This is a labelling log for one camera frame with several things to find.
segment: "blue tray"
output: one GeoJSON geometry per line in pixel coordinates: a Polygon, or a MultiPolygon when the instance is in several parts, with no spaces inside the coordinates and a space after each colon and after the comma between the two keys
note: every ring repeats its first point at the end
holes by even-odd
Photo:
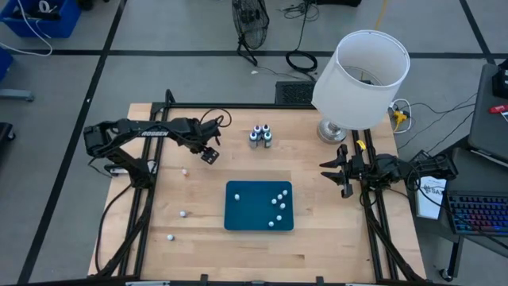
{"type": "Polygon", "coordinates": [[[229,181],[225,186],[224,228],[227,230],[290,231],[294,228],[293,187],[287,181],[229,181]],[[271,204],[278,194],[287,190],[282,200],[271,204]],[[281,210],[280,203],[286,208],[281,210]]]}

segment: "black floor line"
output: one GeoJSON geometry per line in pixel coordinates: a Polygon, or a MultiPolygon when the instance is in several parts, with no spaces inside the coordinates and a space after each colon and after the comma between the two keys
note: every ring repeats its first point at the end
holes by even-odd
{"type": "MultiPolygon", "coordinates": [[[[27,52],[46,53],[48,50],[29,49],[27,52]]],[[[285,56],[289,51],[254,51],[254,56],[285,56]]],[[[316,57],[330,57],[333,51],[308,51],[316,57]]],[[[19,52],[11,52],[13,55],[23,55],[19,52]]],[[[102,50],[53,50],[53,56],[100,56],[102,50]]],[[[238,56],[237,51],[154,51],[154,50],[110,50],[108,56],[238,56]]],[[[508,53],[490,53],[491,59],[506,59],[508,53]]],[[[410,52],[412,59],[486,59],[481,52],[410,52]]]]}
{"type": "Polygon", "coordinates": [[[476,40],[478,41],[479,47],[482,49],[483,54],[487,58],[487,62],[489,64],[494,64],[494,59],[491,56],[491,51],[487,47],[487,42],[483,38],[482,32],[480,32],[478,24],[476,23],[475,17],[471,12],[471,8],[466,0],[460,0],[460,5],[466,14],[466,18],[468,19],[469,25],[475,34],[476,40]]]}
{"type": "Polygon", "coordinates": [[[55,183],[53,184],[51,194],[49,195],[48,202],[46,203],[42,218],[40,219],[39,226],[37,227],[37,232],[35,233],[35,237],[32,240],[32,245],[30,246],[29,252],[25,259],[25,263],[23,264],[23,268],[17,280],[18,284],[27,284],[30,280],[30,277],[32,276],[33,268],[37,262],[40,248],[44,242],[44,237],[48,232],[51,218],[55,211],[58,198],[60,197],[60,192],[62,191],[65,177],[67,176],[67,172],[71,166],[72,157],[74,156],[81,131],[83,130],[83,125],[85,124],[85,119],[87,118],[88,110],[90,109],[90,105],[94,98],[95,90],[97,89],[98,82],[101,79],[102,70],[104,69],[104,64],[106,62],[108,52],[111,49],[114,35],[117,32],[118,24],[120,23],[121,15],[123,14],[126,2],[127,0],[121,0],[118,5],[117,12],[114,16],[113,23],[111,24],[110,31],[108,33],[108,37],[106,38],[106,43],[104,44],[104,48],[102,50],[101,57],[98,60],[97,67],[95,68],[94,75],[92,76],[87,94],[83,100],[83,104],[81,105],[81,110],[79,111],[74,130],[72,131],[71,140],[69,141],[67,149],[65,150],[65,154],[63,155],[63,160],[60,165],[60,169],[58,170],[55,183]]]}

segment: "blue container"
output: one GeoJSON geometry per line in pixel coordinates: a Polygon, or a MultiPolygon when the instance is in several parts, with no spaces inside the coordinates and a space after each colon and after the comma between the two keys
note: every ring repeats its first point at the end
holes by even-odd
{"type": "Polygon", "coordinates": [[[6,76],[7,70],[12,63],[13,57],[8,52],[6,52],[6,50],[0,48],[0,80],[6,76]]]}
{"type": "MultiPolygon", "coordinates": [[[[51,38],[69,37],[78,22],[79,15],[81,15],[81,9],[78,3],[76,0],[47,0],[47,2],[50,7],[54,5],[58,6],[57,9],[61,19],[59,21],[40,20],[37,28],[36,20],[27,17],[30,26],[42,37],[44,37],[44,33],[51,38]]],[[[39,0],[21,0],[21,4],[23,5],[23,10],[27,14],[31,9],[39,6],[39,0]]],[[[19,37],[37,37],[26,25],[24,19],[15,19],[11,17],[13,12],[17,10],[17,6],[17,0],[9,0],[0,13],[0,21],[6,23],[19,37]]]]}

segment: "lamp base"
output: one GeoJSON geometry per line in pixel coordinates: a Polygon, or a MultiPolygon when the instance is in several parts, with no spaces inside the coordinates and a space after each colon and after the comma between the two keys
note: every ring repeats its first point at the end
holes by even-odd
{"type": "Polygon", "coordinates": [[[317,126],[317,136],[326,144],[339,144],[346,138],[347,130],[323,119],[317,126]]]}

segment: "desk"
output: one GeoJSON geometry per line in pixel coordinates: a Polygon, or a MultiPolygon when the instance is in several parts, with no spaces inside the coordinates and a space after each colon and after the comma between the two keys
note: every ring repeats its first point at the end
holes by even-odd
{"type": "MultiPolygon", "coordinates": [[[[150,108],[150,104],[133,104],[129,118],[148,120],[150,108]]],[[[200,118],[205,111],[171,108],[169,118],[200,118]]],[[[221,154],[213,165],[171,140],[164,141],[141,278],[199,280],[205,273],[214,281],[313,282],[316,276],[323,276],[326,282],[375,282],[364,210],[359,204],[360,185],[352,182],[354,195],[342,199],[341,188],[320,175],[324,169],[318,165],[332,160],[338,147],[318,139],[316,128],[321,115],[316,110],[228,111],[233,124],[221,129],[221,146],[210,141],[221,154]],[[273,146],[250,149],[248,132],[264,123],[272,127],[273,146]],[[189,171],[188,177],[183,176],[182,168],[189,171]],[[290,181],[294,230],[225,230],[225,184],[229,180],[290,181]],[[187,218],[179,217],[181,210],[188,213],[187,218]],[[173,242],[166,239],[168,234],[175,235],[173,242]]],[[[396,154],[387,116],[371,132],[377,153],[396,154]]],[[[135,139],[123,149],[138,157],[143,142],[135,139]]],[[[351,134],[345,143],[354,153],[351,134]]],[[[114,178],[107,202],[127,184],[127,176],[114,178]]],[[[403,183],[394,188],[405,191],[403,183]]],[[[393,243],[414,271],[425,277],[407,199],[389,191],[384,197],[393,243]]],[[[106,217],[99,255],[102,266],[123,241],[132,199],[132,192],[122,196],[106,217]]],[[[385,262],[384,248],[378,245],[385,262]]],[[[135,254],[136,242],[131,250],[135,254]]],[[[133,271],[134,256],[129,258],[127,273],[133,271]]],[[[387,263],[382,267],[388,277],[387,263]]],[[[92,263],[90,274],[94,272],[92,263]]]]}

